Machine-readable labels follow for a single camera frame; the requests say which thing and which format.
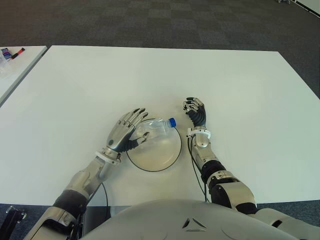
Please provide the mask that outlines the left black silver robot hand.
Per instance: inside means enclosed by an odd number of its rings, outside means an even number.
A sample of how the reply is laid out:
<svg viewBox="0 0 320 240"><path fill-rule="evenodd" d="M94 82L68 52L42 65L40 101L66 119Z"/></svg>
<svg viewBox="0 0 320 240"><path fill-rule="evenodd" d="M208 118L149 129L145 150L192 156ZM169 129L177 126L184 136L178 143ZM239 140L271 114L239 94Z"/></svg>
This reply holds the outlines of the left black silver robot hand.
<svg viewBox="0 0 320 240"><path fill-rule="evenodd" d="M131 139L139 123L148 115L145 108L136 108L123 115L114 125L107 137L103 153L117 153L132 150L147 141L149 132L145 132L136 139Z"/></svg>

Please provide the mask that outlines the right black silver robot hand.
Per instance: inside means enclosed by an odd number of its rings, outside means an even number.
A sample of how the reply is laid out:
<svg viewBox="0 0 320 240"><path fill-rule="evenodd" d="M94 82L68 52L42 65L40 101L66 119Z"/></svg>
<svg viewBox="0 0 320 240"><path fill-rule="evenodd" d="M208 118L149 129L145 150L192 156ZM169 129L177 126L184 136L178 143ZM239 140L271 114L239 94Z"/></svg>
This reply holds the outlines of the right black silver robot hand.
<svg viewBox="0 0 320 240"><path fill-rule="evenodd" d="M185 114L188 115L194 127L206 126L206 110L204 103L197 97L187 97L182 104Z"/></svg>

